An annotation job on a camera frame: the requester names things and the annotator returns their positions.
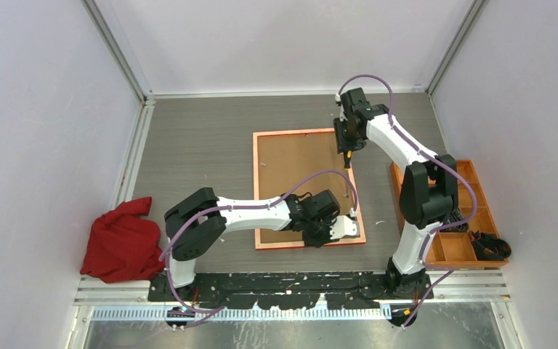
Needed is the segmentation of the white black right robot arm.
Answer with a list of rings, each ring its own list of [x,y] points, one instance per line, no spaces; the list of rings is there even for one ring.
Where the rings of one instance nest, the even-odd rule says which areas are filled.
[[[396,252],[389,259],[384,275],[387,294],[395,298],[412,295],[425,284],[424,261],[432,239],[458,207],[456,160],[439,156],[424,147],[398,122],[384,104],[371,104],[361,88],[335,96],[341,108],[333,120],[337,152],[349,168],[355,151],[366,143],[379,146],[395,165],[403,168],[399,209],[403,231]]]

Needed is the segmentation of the red picture frame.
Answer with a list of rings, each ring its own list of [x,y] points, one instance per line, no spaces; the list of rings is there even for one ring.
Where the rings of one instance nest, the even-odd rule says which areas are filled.
[[[342,155],[336,152],[332,128],[300,129],[253,133],[254,198],[280,196],[298,182],[318,171],[335,169],[349,178],[333,173],[318,175],[295,191],[317,194],[329,189],[337,198],[345,215],[353,207],[352,169],[344,168]]]

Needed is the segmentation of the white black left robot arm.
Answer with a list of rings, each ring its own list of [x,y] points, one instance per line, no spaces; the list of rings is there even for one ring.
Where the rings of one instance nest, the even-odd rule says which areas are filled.
[[[216,196],[212,188],[201,188],[164,215],[169,242],[160,258],[166,262],[166,291],[177,301],[187,300],[194,290],[196,259],[225,233],[296,231],[305,246],[313,247],[357,234],[357,223],[339,212],[339,202],[329,190],[234,200]]]

